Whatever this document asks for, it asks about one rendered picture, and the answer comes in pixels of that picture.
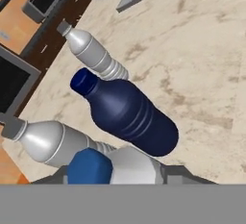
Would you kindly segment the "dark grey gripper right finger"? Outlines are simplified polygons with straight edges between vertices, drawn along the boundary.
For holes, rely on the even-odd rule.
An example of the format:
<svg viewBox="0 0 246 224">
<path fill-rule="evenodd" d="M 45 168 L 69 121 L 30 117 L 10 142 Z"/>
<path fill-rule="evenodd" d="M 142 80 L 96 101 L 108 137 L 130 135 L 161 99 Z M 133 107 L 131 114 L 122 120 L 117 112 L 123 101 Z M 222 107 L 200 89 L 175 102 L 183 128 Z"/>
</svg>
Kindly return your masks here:
<svg viewBox="0 0 246 224">
<path fill-rule="evenodd" d="M 166 185 L 214 185 L 214 182 L 205 178 L 193 175 L 183 165 L 165 165 L 160 167 L 163 182 Z"/>
</svg>

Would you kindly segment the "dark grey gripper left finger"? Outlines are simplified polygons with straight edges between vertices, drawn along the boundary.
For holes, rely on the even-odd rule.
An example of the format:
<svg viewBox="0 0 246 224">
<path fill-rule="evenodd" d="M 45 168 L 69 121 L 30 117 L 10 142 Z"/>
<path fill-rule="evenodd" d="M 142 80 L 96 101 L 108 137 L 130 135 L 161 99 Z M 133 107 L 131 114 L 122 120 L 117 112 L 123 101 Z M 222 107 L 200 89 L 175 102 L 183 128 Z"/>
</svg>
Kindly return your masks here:
<svg viewBox="0 0 246 224">
<path fill-rule="evenodd" d="M 67 166 L 59 168 L 53 175 L 41 178 L 33 182 L 33 185 L 66 185 L 67 184 Z"/>
</svg>

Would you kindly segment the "large grey ribbed bottle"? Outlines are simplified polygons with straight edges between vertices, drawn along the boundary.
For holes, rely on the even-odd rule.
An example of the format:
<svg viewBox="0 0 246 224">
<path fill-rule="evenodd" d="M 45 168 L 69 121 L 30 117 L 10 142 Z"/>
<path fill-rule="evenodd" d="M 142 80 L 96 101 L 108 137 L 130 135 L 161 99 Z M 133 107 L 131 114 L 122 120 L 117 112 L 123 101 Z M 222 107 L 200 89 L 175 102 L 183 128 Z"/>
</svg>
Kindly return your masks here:
<svg viewBox="0 0 246 224">
<path fill-rule="evenodd" d="M 0 123 L 4 125 L 3 137 L 19 141 L 34 161 L 53 167 L 68 165 L 77 152 L 87 147 L 103 154 L 115 150 L 56 120 L 29 123 L 0 112 Z"/>
</svg>

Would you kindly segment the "white bottle with blue cap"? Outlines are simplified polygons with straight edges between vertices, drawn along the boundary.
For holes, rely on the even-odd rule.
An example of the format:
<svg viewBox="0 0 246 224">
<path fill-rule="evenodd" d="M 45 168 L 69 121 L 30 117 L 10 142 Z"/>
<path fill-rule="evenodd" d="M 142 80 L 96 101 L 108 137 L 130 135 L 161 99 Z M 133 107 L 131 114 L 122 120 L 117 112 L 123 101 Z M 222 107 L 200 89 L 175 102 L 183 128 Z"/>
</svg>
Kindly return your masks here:
<svg viewBox="0 0 246 224">
<path fill-rule="evenodd" d="M 87 148 L 67 166 L 70 185 L 162 185 L 161 164 L 132 146 L 104 155 Z"/>
</svg>

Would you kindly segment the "dark blue plastic bottle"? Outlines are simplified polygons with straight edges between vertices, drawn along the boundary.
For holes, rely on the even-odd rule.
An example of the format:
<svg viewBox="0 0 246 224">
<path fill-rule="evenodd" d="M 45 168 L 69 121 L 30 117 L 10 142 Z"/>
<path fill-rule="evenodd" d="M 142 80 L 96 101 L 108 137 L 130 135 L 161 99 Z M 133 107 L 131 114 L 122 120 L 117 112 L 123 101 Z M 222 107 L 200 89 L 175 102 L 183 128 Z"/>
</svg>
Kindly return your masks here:
<svg viewBox="0 0 246 224">
<path fill-rule="evenodd" d="M 82 68 L 72 77 L 70 87 L 87 100 L 92 120 L 104 132 L 154 157 L 165 156 L 176 147 L 176 124 L 130 81 L 104 81 Z"/>
</svg>

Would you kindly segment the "grey appliance with black front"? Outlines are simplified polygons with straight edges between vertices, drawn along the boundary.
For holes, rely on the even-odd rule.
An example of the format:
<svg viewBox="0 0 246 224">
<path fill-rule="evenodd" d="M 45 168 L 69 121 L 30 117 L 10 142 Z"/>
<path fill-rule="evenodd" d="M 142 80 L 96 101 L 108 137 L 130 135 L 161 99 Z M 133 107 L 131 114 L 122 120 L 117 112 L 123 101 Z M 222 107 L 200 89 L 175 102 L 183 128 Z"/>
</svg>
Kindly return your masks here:
<svg viewBox="0 0 246 224">
<path fill-rule="evenodd" d="M 19 115 L 40 71 L 0 45 L 0 112 Z"/>
</svg>

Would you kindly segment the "small grey ribbed bottle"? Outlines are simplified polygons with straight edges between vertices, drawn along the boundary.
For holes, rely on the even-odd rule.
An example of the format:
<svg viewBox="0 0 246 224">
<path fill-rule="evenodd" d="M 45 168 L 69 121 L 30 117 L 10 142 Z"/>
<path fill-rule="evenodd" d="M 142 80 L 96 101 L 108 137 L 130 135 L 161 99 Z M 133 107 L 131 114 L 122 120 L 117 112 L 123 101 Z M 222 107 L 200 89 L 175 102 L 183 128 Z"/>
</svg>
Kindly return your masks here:
<svg viewBox="0 0 246 224">
<path fill-rule="evenodd" d="M 66 38 L 72 54 L 106 81 L 129 79 L 128 70 L 88 31 L 73 28 L 63 20 L 57 31 Z"/>
</svg>

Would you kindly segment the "dark brown cupboard run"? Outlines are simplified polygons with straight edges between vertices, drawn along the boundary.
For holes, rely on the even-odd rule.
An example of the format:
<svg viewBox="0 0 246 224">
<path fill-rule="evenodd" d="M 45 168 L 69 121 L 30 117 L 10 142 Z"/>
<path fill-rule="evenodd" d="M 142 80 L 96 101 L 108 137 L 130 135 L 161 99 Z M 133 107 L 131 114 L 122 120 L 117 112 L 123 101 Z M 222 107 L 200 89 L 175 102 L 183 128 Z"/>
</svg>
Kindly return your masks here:
<svg viewBox="0 0 246 224">
<path fill-rule="evenodd" d="M 91 0 L 61 0 L 20 53 L 20 58 L 39 70 L 40 74 L 15 112 L 15 116 L 19 116 L 24 110 L 65 44 L 65 38 L 57 31 L 57 27 L 64 19 L 75 27 L 90 2 Z"/>
</svg>

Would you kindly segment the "grey open box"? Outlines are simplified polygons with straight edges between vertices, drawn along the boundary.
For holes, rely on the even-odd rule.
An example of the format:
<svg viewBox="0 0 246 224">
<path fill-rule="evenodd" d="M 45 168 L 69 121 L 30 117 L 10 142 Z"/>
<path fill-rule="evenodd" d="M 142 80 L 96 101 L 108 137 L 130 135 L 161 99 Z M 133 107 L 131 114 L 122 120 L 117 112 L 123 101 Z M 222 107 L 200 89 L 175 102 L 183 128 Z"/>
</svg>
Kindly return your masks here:
<svg viewBox="0 0 246 224">
<path fill-rule="evenodd" d="M 22 11 L 35 23 L 41 23 L 60 0 L 27 0 Z"/>
</svg>

